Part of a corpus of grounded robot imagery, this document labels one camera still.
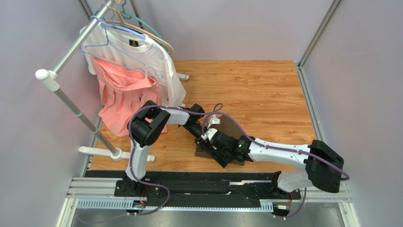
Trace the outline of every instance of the wooden table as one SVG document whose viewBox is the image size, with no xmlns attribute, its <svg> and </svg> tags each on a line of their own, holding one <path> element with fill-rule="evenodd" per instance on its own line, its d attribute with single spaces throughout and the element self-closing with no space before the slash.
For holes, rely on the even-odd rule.
<svg viewBox="0 0 403 227">
<path fill-rule="evenodd" d="M 307 105 L 292 61 L 175 61 L 176 71 L 190 78 L 182 81 L 187 96 L 184 103 L 198 103 L 211 111 L 216 103 L 254 137 L 277 143 L 307 144 L 315 138 Z M 129 137 L 116 137 L 104 125 L 102 133 L 123 151 L 130 150 Z M 98 142 L 97 148 L 105 148 Z M 275 172 L 293 168 L 270 162 L 229 164 L 223 169 L 209 158 L 195 157 L 194 137 L 184 128 L 168 126 L 152 146 L 154 163 L 147 170 Z M 91 169 L 126 169 L 127 160 L 114 162 L 95 156 Z"/>
</svg>

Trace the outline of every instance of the blue hanger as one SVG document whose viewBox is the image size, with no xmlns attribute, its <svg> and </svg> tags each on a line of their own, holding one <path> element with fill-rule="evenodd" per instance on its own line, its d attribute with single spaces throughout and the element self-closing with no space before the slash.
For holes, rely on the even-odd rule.
<svg viewBox="0 0 403 227">
<path fill-rule="evenodd" d="M 109 62 L 109 63 L 111 63 L 111 64 L 124 67 L 124 68 L 126 68 L 126 69 L 128 69 L 128 70 L 132 70 L 132 71 L 144 73 L 144 74 L 146 74 L 146 75 L 149 75 L 149 76 L 151 76 L 151 77 L 155 77 L 155 78 L 158 78 L 158 79 L 164 78 L 164 74 L 163 74 L 161 71 L 155 69 L 154 67 L 147 66 L 147 65 L 146 65 L 144 62 L 142 62 L 141 60 L 139 60 L 139 59 L 137 59 L 137 58 L 131 56 L 130 54 L 126 53 L 124 50 L 122 50 L 122 49 L 116 47 L 116 46 L 109 40 L 108 32 L 107 32 L 107 30 L 106 30 L 106 27 L 112 27 L 112 28 L 116 28 L 116 29 L 123 30 L 123 31 L 125 31 L 125 32 L 129 32 L 129 33 L 131 33 L 131 34 L 135 34 L 136 36 L 138 36 L 138 37 L 140 37 L 140 38 L 142 38 L 142 39 L 145 39 L 145 38 L 146 38 L 146 36 L 145 36 L 144 34 L 140 34 L 140 33 L 136 32 L 136 31 L 130 30 L 130 29 L 126 28 L 126 27 L 119 26 L 119 25 L 116 25 L 116 24 L 107 24 L 107 23 L 105 23 L 103 20 L 101 20 L 101 19 L 100 19 L 99 17 L 97 17 L 97 16 L 91 16 L 90 18 L 95 18 L 95 19 L 97 19 L 97 20 L 99 20 L 99 21 L 101 22 L 101 26 L 104 27 L 104 29 L 105 29 L 106 43 L 105 43 L 105 44 L 99 44 L 99 45 L 86 45 L 86 46 L 84 46 L 84 48 L 83 48 L 83 46 L 81 46 L 80 50 L 81 50 L 82 52 L 84 52 L 84 53 L 86 53 L 86 54 L 88 54 L 88 55 L 90 55 L 90 56 L 92 56 L 92 57 L 95 57 L 95 58 L 101 59 L 101 60 L 103 60 L 103 61 Z M 108 60 L 108 59 L 105 59 L 105 58 L 98 57 L 98 56 L 95 56 L 95 55 L 93 55 L 93 54 L 90 54 L 90 53 L 87 51 L 87 48 L 88 48 L 88 47 L 99 47 L 99 46 L 107 46 L 107 45 L 111 45 L 113 48 L 117 49 L 118 51 L 120 51 L 120 52 L 124 53 L 125 55 L 129 56 L 130 58 L 133 58 L 134 60 L 140 62 L 142 65 L 144 65 L 144 67 L 146 68 L 146 71 L 143 72 L 143 71 L 138 70 L 138 69 L 133 69 L 133 68 L 130 68 L 130 67 L 127 67 L 127 66 L 118 64 L 118 63 L 116 63 L 116 62 L 112 62 L 112 61 L 110 61 L 110 60 Z M 154 70 L 154 71 L 157 73 L 157 75 L 148 73 L 148 69 Z"/>
</svg>

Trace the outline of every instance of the white wall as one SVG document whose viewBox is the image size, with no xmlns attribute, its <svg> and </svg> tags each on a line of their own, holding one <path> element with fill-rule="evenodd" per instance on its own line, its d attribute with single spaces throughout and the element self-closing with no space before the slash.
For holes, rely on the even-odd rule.
<svg viewBox="0 0 403 227">
<path fill-rule="evenodd" d="M 346 0 L 305 68 L 361 226 L 402 226 L 403 1 Z"/>
<path fill-rule="evenodd" d="M 100 0 L 88 2 L 94 13 L 100 8 Z M 174 60 L 299 61 L 332 0 L 136 2 L 143 19 L 174 47 Z M 129 1 L 126 9 L 133 12 Z"/>
<path fill-rule="evenodd" d="M 91 133 L 35 71 L 51 69 L 88 21 L 74 0 L 4 1 L 0 20 L 0 226 L 55 226 Z M 95 121 L 99 93 L 82 53 L 57 80 Z"/>
</svg>

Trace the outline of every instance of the clothing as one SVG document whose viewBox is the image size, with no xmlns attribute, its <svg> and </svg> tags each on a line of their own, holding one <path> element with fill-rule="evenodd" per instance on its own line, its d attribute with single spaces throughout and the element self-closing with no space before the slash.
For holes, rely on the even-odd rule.
<svg viewBox="0 0 403 227">
<path fill-rule="evenodd" d="M 113 45 L 141 60 L 147 66 L 154 67 L 164 74 L 163 79 L 153 78 L 159 85 L 162 105 L 179 106 L 183 102 L 186 91 L 179 81 L 171 57 L 163 47 L 147 35 L 145 35 L 145 39 L 142 39 L 134 34 L 119 29 L 106 27 L 106 30 L 109 40 Z M 133 41 L 137 41 L 137 47 L 130 45 Z M 98 24 L 82 46 L 105 43 L 105 28 L 101 27 L 101 24 Z M 86 51 L 95 56 L 113 60 L 124 66 L 145 71 L 145 67 L 140 62 L 113 48 L 111 45 L 87 47 Z M 85 54 L 85 56 L 89 71 L 95 74 L 93 57 L 88 54 Z M 148 72 L 158 75 L 152 69 L 148 69 Z"/>
<path fill-rule="evenodd" d="M 144 73 L 97 58 L 92 62 L 98 77 L 101 104 L 104 105 L 99 116 L 115 135 L 129 135 L 127 124 L 137 110 L 148 100 L 161 104 L 158 84 Z"/>
</svg>

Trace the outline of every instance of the white t-shirt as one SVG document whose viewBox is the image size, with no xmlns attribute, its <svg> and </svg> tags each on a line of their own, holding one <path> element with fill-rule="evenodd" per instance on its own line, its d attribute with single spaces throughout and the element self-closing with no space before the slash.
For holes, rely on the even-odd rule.
<svg viewBox="0 0 403 227">
<path fill-rule="evenodd" d="M 162 105 L 179 106 L 183 102 L 186 96 L 186 91 L 178 78 L 171 57 L 163 47 L 147 35 L 145 35 L 145 39 L 142 39 L 135 34 L 112 27 L 106 27 L 106 31 L 110 42 L 114 46 L 125 51 L 130 56 L 139 59 L 147 66 L 154 67 L 164 74 L 164 78 L 162 79 L 153 78 L 160 87 Z M 137 42 L 138 46 L 131 46 L 130 44 L 132 42 Z M 105 43 L 105 28 L 101 27 L 101 24 L 98 24 L 84 41 L 82 48 L 84 49 L 84 46 L 86 45 L 99 45 Z M 85 50 L 94 56 L 115 61 L 132 69 L 142 71 L 146 70 L 143 64 L 113 48 L 111 45 L 87 47 Z M 89 54 L 85 54 L 85 57 L 88 62 L 89 72 L 95 75 L 96 72 L 93 67 L 93 57 Z M 150 68 L 147 69 L 147 72 L 153 75 L 159 75 L 156 71 Z"/>
</svg>

